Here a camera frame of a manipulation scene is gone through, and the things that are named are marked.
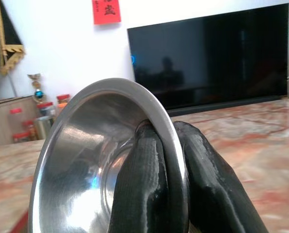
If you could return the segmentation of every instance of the trophy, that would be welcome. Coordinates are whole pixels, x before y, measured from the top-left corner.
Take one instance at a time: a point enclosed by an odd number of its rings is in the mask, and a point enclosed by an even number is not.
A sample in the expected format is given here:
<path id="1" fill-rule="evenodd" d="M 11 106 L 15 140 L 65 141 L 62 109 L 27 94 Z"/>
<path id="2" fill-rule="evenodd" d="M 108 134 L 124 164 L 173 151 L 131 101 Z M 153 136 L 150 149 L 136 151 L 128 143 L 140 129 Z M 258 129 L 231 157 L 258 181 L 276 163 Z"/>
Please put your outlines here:
<path id="1" fill-rule="evenodd" d="M 33 100 L 37 103 L 43 102 L 44 93 L 41 90 L 41 84 L 39 83 L 39 79 L 41 77 L 40 74 L 28 74 L 28 77 L 33 81 L 32 86 L 35 88 L 34 95 L 32 96 Z"/>

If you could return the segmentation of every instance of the red lid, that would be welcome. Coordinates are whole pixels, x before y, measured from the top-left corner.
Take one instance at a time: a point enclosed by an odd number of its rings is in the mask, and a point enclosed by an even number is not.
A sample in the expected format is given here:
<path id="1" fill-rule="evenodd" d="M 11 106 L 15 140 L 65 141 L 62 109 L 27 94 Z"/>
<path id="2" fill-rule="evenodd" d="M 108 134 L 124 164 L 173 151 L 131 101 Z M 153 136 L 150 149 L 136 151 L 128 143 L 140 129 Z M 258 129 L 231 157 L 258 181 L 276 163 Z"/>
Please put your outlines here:
<path id="1" fill-rule="evenodd" d="M 70 98 L 70 95 L 69 94 L 64 94 L 64 95 L 59 95 L 56 97 L 58 100 L 65 100 L 65 99 L 68 99 Z"/>
<path id="2" fill-rule="evenodd" d="M 12 137 L 16 138 L 16 139 L 23 138 L 23 137 L 29 137 L 29 136 L 30 136 L 30 132 L 16 133 L 16 134 L 12 135 Z"/>
<path id="3" fill-rule="evenodd" d="M 11 114 L 16 114 L 16 113 L 21 113 L 22 112 L 22 109 L 21 108 L 14 108 L 14 109 L 11 109 L 10 110 L 10 113 Z"/>
<path id="4" fill-rule="evenodd" d="M 40 104 L 37 104 L 37 108 L 46 108 L 46 107 L 49 107 L 51 105 L 53 105 L 53 102 L 40 103 Z"/>
<path id="5" fill-rule="evenodd" d="M 33 120 L 26 120 L 23 122 L 24 126 L 29 126 L 29 125 L 33 125 Z"/>

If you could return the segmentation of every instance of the marble countertop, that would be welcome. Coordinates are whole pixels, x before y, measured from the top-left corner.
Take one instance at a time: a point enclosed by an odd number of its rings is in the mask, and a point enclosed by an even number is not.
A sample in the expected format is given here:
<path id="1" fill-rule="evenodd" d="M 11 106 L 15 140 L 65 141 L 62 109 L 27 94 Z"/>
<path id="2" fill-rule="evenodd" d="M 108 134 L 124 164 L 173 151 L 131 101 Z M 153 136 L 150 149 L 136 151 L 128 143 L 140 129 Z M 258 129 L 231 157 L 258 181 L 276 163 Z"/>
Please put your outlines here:
<path id="1" fill-rule="evenodd" d="M 233 167 L 270 233 L 289 233 L 289 99 L 174 117 Z M 0 233 L 27 211 L 44 141 L 0 147 Z"/>

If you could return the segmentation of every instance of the tv stand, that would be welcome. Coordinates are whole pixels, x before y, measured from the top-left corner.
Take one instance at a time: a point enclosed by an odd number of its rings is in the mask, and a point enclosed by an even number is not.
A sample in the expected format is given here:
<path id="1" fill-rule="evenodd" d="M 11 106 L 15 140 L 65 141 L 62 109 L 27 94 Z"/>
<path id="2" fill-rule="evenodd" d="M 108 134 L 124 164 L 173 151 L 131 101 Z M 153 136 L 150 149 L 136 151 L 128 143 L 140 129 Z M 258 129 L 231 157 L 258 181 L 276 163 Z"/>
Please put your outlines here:
<path id="1" fill-rule="evenodd" d="M 241 105 L 268 102 L 268 101 L 274 101 L 274 100 L 280 100 L 280 99 L 281 99 L 281 96 L 266 96 L 266 97 L 236 100 L 236 101 L 230 101 L 230 102 L 203 104 L 203 105 L 197 105 L 197 106 L 192 106 L 192 107 L 171 109 L 171 110 L 167 110 L 167 113 L 170 117 L 176 117 L 180 115 L 200 113 L 200 112 L 211 111 L 211 110 L 216 110 L 216 109 L 230 108 L 230 107 L 236 107 L 236 106 L 241 106 Z"/>

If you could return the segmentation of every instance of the bowl rim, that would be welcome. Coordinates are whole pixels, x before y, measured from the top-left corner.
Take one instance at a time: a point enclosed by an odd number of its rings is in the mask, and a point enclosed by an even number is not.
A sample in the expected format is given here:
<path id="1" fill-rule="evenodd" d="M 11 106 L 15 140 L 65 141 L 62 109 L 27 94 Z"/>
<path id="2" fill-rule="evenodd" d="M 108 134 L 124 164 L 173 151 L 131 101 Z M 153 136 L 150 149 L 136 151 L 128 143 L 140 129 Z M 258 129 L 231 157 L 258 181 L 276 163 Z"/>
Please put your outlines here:
<path id="1" fill-rule="evenodd" d="M 111 78 L 95 82 L 81 90 L 56 118 L 42 146 L 34 173 L 29 204 L 29 233 L 40 233 L 40 228 L 34 230 L 33 223 L 34 217 L 39 216 L 40 203 L 37 199 L 39 198 L 40 183 L 44 165 L 50 156 L 50 148 L 55 146 L 56 138 L 59 136 L 61 128 L 90 97 L 93 98 L 96 94 L 103 95 L 108 93 L 123 95 L 132 100 L 143 110 L 155 127 L 165 152 L 170 208 L 177 213 L 172 215 L 169 229 L 172 229 L 172 232 L 179 232 L 178 229 L 188 229 L 187 174 L 181 144 L 170 117 L 158 99 L 140 84 L 127 79 Z M 185 219 L 182 226 L 177 225 L 178 219 Z"/>

